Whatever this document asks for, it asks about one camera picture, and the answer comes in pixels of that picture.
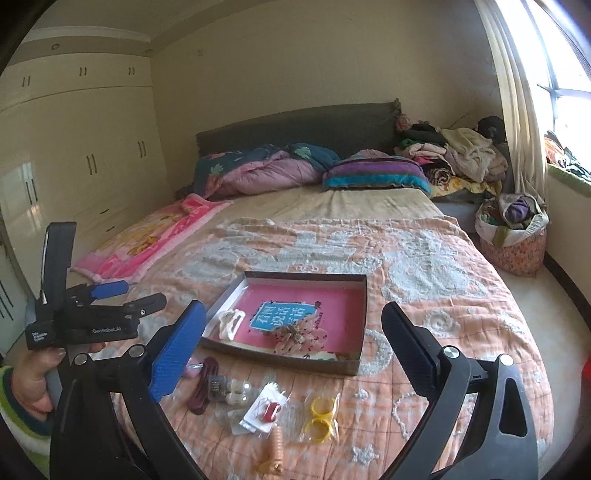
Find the plastic bag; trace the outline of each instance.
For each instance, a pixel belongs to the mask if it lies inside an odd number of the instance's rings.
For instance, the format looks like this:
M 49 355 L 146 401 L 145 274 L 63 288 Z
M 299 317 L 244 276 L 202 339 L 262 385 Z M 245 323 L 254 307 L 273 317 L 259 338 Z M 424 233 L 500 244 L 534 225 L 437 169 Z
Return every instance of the plastic bag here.
M 280 391 L 278 384 L 268 383 L 244 414 L 239 425 L 261 438 L 268 437 L 288 400 L 289 395 L 285 391 Z
M 307 417 L 299 441 L 321 443 L 330 439 L 338 443 L 339 424 L 336 415 L 339 403 L 340 393 L 322 391 L 308 395 L 304 406 Z

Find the pink blanket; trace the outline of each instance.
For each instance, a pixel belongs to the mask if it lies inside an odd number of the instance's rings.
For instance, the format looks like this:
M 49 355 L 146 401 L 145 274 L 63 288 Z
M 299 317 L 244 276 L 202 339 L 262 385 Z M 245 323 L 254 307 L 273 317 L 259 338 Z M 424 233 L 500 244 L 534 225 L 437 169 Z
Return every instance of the pink blanket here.
M 214 353 L 223 375 L 256 387 L 277 380 L 291 391 L 280 420 L 284 479 L 377 479 L 415 429 L 427 400 L 413 391 L 382 333 L 382 308 L 391 300 L 415 325 L 428 328 L 442 345 L 455 345 L 466 356 L 494 360 L 509 353 L 530 400 L 539 453 L 551 443 L 550 385 L 530 329 L 494 267 L 456 223 L 444 219 L 222 223 L 207 238 L 179 245 L 134 287 L 128 300 L 162 291 L 168 305 L 142 319 L 139 339 L 112 343 L 102 356 L 147 343 L 192 299 L 209 307 L 244 270 L 367 275 L 367 325 L 356 377 L 276 368 Z M 212 354 L 201 348 L 197 352 Z M 233 436 L 223 422 L 228 405 L 213 402 L 201 416 L 188 411 L 196 384 L 197 379 L 181 380 L 160 402 L 183 445 L 211 480 L 256 478 L 253 472 L 268 458 L 268 443 L 254 435 Z M 303 401 L 322 388 L 341 393 L 340 441 L 295 443 L 306 414 Z M 133 434 L 120 395 L 114 403 Z M 474 406 L 474 395 L 469 395 L 437 468 L 453 462 Z
M 208 202 L 191 193 L 156 210 L 82 258 L 72 270 L 94 282 L 135 283 L 154 263 L 231 202 Z

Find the toy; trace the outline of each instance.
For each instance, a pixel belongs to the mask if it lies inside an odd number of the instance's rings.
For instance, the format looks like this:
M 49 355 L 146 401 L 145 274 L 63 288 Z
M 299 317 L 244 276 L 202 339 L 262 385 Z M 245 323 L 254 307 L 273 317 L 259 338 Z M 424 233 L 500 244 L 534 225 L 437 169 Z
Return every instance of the toy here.
M 258 471 L 263 474 L 263 480 L 269 476 L 281 476 L 283 474 L 283 431 L 281 427 L 275 426 L 269 435 L 271 446 L 269 459 L 262 463 Z

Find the white curtain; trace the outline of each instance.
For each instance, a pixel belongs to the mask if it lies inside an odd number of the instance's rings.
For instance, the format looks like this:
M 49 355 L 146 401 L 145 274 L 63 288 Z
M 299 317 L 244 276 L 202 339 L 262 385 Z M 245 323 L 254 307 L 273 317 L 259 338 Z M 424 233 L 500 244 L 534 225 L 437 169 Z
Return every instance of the white curtain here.
M 497 0 L 474 0 L 488 41 L 501 90 L 503 117 L 517 193 L 546 203 L 546 159 L 524 66 Z

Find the floor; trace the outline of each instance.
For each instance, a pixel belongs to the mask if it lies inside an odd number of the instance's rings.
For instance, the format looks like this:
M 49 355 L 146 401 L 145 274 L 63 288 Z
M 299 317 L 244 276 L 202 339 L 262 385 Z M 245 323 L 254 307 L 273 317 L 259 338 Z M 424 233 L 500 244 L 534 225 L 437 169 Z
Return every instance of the floor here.
M 589 398 L 581 402 L 581 370 L 591 357 L 591 332 L 569 296 L 545 268 L 536 278 L 499 273 L 530 326 L 552 389 L 554 439 L 540 460 L 542 477 L 577 432 L 579 405 L 591 403 Z M 581 411 L 589 413 L 587 408 Z

